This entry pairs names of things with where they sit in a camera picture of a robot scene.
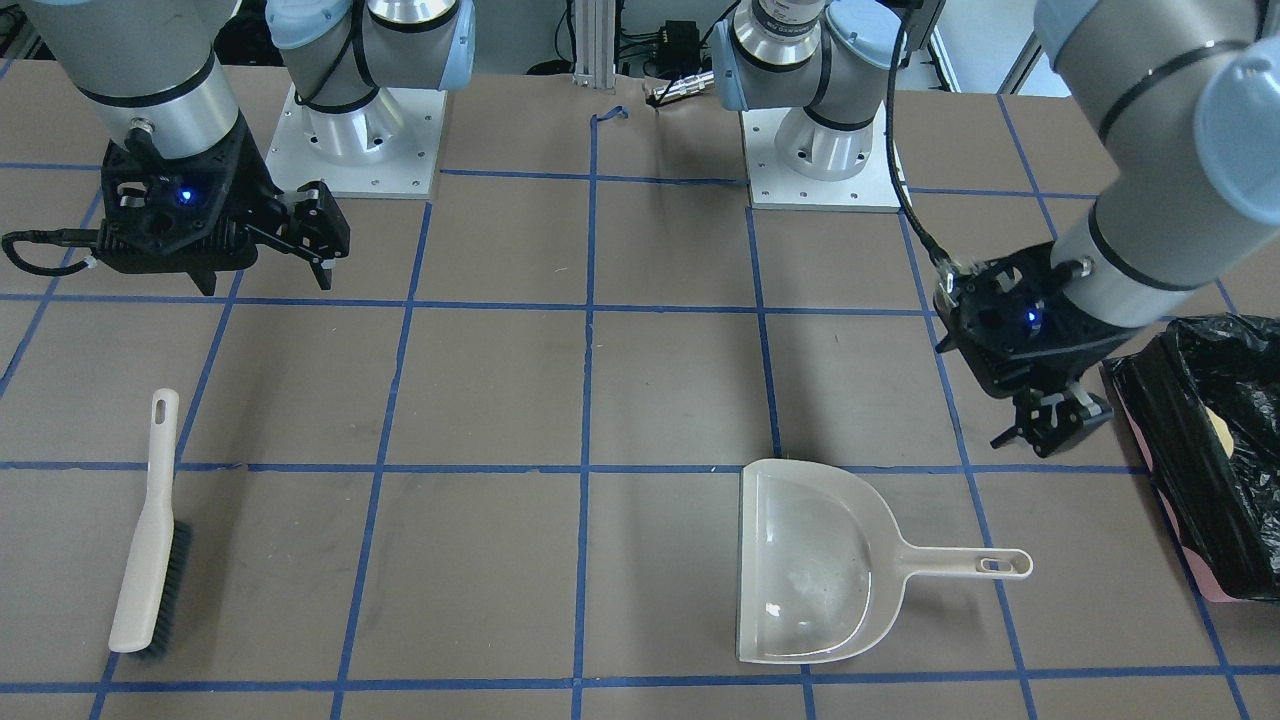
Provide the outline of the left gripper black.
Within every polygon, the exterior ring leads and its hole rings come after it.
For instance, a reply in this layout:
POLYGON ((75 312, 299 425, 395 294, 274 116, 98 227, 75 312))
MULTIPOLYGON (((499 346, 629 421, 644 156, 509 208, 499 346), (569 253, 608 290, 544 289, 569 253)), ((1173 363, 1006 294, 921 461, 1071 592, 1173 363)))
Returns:
POLYGON ((1055 261, 1051 251, 1041 243, 936 268, 934 309, 946 327, 937 351, 959 350, 988 396, 1011 397, 1012 423, 989 447, 1021 441, 1038 457, 1074 448, 1114 419, 1114 407, 1079 379, 1137 333, 1079 309, 1068 291, 1094 265, 1088 258, 1055 261))

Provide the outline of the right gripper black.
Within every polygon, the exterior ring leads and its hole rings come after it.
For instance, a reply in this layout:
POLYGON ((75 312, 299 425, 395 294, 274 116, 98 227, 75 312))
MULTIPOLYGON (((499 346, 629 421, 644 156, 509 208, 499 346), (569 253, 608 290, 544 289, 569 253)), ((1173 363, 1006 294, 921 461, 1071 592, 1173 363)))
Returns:
POLYGON ((349 256, 349 223, 328 184, 314 179, 280 193, 243 117, 189 158, 143 161, 110 142, 101 181, 99 260, 122 273, 187 273, 212 297, 218 274, 252 265, 264 243, 305 260, 329 291, 337 263, 349 256))

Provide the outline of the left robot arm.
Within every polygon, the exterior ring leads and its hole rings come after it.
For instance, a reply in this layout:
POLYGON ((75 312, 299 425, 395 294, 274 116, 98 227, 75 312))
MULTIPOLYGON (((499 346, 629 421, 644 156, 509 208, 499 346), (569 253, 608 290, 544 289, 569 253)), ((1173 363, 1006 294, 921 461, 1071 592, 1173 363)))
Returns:
POLYGON ((937 273, 945 325, 980 388, 1010 398, 992 446, 1041 457, 1114 411, 1083 373, 1277 238, 1277 37, 1254 1, 1039 1, 1036 38, 1117 167, 1050 243, 960 263, 925 229, 893 146, 897 76, 919 1, 739 1, 708 35, 732 111, 783 108, 783 163, 855 176, 884 114, 886 167, 937 273))

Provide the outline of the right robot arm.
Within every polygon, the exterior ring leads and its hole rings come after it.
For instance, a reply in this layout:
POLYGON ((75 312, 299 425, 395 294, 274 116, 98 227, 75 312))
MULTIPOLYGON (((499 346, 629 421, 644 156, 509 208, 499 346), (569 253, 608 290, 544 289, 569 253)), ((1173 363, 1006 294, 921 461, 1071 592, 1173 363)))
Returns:
MULTIPOLYGON (((268 246, 320 290, 349 255, 326 176, 280 188, 193 1, 24 1, 69 81, 105 124, 104 218, 95 229, 13 231, 3 251, 32 275, 105 265, 183 274, 202 295, 268 246)), ((456 91, 474 69, 471 1, 269 1, 314 156, 334 167, 413 158, 396 91, 456 91)))

